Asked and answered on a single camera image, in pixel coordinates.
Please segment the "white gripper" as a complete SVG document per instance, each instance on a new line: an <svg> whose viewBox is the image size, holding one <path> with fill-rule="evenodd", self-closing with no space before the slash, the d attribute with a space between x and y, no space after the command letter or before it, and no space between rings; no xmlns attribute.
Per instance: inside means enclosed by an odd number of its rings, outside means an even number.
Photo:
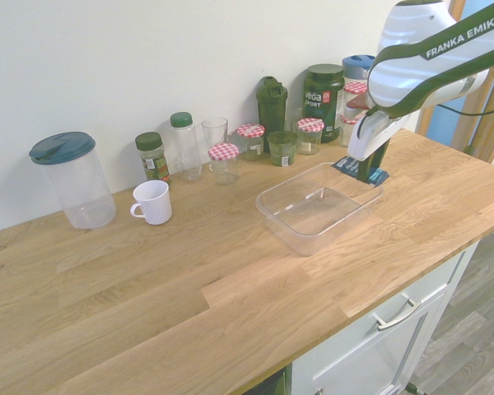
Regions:
<svg viewBox="0 0 494 395"><path fill-rule="evenodd" d="M360 161L357 180L367 182L380 168L390 138L407 121L408 115L391 118L384 111L378 110L372 115L365 115L357 122L347 148L347 154Z"/></svg>

